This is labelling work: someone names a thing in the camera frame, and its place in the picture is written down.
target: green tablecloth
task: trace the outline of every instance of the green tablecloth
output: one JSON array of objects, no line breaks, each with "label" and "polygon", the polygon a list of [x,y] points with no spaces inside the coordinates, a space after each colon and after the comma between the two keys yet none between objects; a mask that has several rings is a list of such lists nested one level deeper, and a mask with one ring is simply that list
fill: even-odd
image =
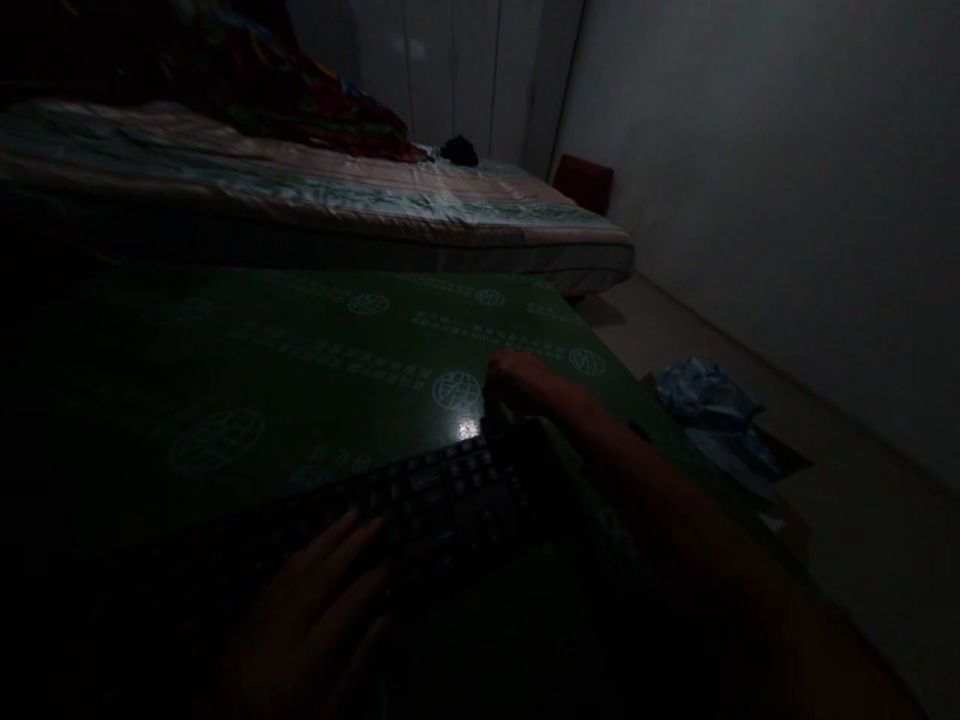
[{"label": "green tablecloth", "polygon": [[[123,268],[44,308],[35,330],[6,359],[8,397],[22,428],[38,420],[54,452],[23,492],[48,508],[76,555],[472,436],[487,359],[513,347],[644,427],[786,557],[633,375],[534,278]],[[575,470],[569,446],[558,440],[558,450]],[[586,488],[584,497],[607,546],[635,566],[615,513]],[[569,675],[590,705],[605,675],[583,607],[555,548],[535,548],[433,608],[430,629],[409,631],[400,675],[413,683],[407,661],[419,658],[416,667],[445,678],[438,697],[476,680],[484,702],[506,702],[520,683],[540,688],[528,694],[537,707]],[[456,618],[485,613],[487,622],[451,631]],[[443,658],[454,644],[461,657],[451,667]]]}]

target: mattress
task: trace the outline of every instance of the mattress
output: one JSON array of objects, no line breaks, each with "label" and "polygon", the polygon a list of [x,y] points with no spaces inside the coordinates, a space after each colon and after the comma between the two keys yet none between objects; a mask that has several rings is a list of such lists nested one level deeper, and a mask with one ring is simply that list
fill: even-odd
[{"label": "mattress", "polygon": [[181,262],[534,274],[565,295],[602,292],[634,263],[624,230],[511,165],[352,157],[168,102],[13,106],[0,190],[112,252]]}]

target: keyboard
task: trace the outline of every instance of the keyboard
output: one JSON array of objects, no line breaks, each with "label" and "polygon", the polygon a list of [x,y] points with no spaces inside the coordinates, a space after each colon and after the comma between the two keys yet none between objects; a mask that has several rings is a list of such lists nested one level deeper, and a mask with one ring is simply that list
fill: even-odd
[{"label": "keyboard", "polygon": [[350,507],[383,518],[362,569],[389,569],[384,602],[402,612],[541,538],[564,477],[542,425],[524,420],[128,552],[84,593],[90,700],[124,712],[189,703],[283,562]]}]

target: right hand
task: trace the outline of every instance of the right hand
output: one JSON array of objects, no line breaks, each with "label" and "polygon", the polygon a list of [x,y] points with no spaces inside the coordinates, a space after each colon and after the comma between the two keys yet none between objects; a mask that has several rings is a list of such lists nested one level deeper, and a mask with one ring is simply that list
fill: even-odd
[{"label": "right hand", "polygon": [[536,355],[510,349],[490,357],[487,388],[512,410],[552,420],[588,397],[584,388],[564,380]]},{"label": "right hand", "polygon": [[349,582],[381,524],[357,523],[351,510],[287,560],[221,661],[200,717],[300,717],[318,701],[320,717],[341,715],[389,623],[367,617],[385,571]]}]

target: floor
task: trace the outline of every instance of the floor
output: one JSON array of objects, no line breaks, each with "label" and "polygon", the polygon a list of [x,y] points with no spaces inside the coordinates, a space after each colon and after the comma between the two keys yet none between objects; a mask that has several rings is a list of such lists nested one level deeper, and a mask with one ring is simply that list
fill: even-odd
[{"label": "floor", "polygon": [[769,409],[758,424],[814,461],[778,484],[810,525],[810,569],[914,689],[960,716],[960,503],[849,418],[633,278],[577,311],[638,378],[695,356]]}]

